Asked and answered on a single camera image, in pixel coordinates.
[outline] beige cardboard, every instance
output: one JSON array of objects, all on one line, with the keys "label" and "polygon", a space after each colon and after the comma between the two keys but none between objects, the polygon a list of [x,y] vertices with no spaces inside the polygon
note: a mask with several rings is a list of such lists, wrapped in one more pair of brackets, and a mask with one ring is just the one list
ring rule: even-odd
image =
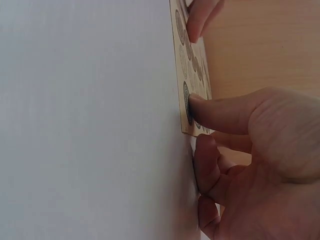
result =
[{"label": "beige cardboard", "polygon": [[171,23],[178,83],[181,130],[198,136],[213,131],[200,126],[189,112],[189,94],[196,93],[204,99],[212,99],[205,45],[201,37],[190,43],[186,24],[188,11],[184,0],[170,0]]}]

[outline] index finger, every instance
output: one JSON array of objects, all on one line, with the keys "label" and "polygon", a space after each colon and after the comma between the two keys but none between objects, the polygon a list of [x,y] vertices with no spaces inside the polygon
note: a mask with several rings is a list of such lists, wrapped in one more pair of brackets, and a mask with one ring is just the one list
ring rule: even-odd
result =
[{"label": "index finger", "polygon": [[191,94],[190,110],[194,119],[204,127],[227,134],[247,135],[252,114],[272,93],[272,89],[265,88],[222,100],[205,100]]},{"label": "index finger", "polygon": [[219,0],[193,0],[187,31],[190,41],[197,42],[204,25]]}]

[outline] fingernail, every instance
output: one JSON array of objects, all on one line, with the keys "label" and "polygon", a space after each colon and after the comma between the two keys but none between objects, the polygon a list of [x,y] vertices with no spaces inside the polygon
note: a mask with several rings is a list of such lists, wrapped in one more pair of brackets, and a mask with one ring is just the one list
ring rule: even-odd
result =
[{"label": "fingernail", "polygon": [[202,96],[195,94],[195,93],[191,93],[189,96],[189,99],[191,100],[205,100]]}]

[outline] white wall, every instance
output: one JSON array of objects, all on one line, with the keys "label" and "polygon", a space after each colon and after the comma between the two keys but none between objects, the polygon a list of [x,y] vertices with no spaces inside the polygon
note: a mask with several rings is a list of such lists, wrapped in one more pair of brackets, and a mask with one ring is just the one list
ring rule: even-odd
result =
[{"label": "white wall", "polygon": [[169,0],[0,1],[0,239],[199,239]]}]

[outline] finger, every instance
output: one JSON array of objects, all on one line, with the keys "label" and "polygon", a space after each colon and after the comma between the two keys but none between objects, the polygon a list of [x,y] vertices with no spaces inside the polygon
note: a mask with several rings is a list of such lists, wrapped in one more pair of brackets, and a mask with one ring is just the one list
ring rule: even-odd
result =
[{"label": "finger", "polygon": [[190,42],[196,43],[205,22],[208,19],[210,13],[217,5],[218,0],[196,0],[194,1],[189,19],[187,22],[187,31],[189,34]]},{"label": "finger", "polygon": [[194,174],[202,194],[207,193],[220,178],[219,157],[215,139],[210,135],[200,134],[195,143]]},{"label": "finger", "polygon": [[202,126],[223,133],[247,135],[251,115],[269,97],[268,90],[218,101],[205,100],[193,93],[189,104],[194,119]]},{"label": "finger", "polygon": [[214,137],[218,146],[251,154],[252,142],[249,135],[234,135],[220,131],[215,131],[211,135]]},{"label": "finger", "polygon": [[203,29],[200,34],[201,37],[206,32],[206,30],[207,30],[208,26],[210,25],[210,23],[212,22],[212,20],[221,12],[221,10],[224,8],[224,6],[225,6],[225,0],[220,0],[216,4],[215,8],[212,10],[209,17],[207,18],[207,20],[204,23]]},{"label": "finger", "polygon": [[220,217],[215,202],[207,196],[198,200],[199,227],[211,240],[219,240]]},{"label": "finger", "polygon": [[225,205],[231,178],[220,173],[219,157],[220,152],[214,138],[211,135],[199,135],[194,152],[194,173],[198,189],[216,203]]}]

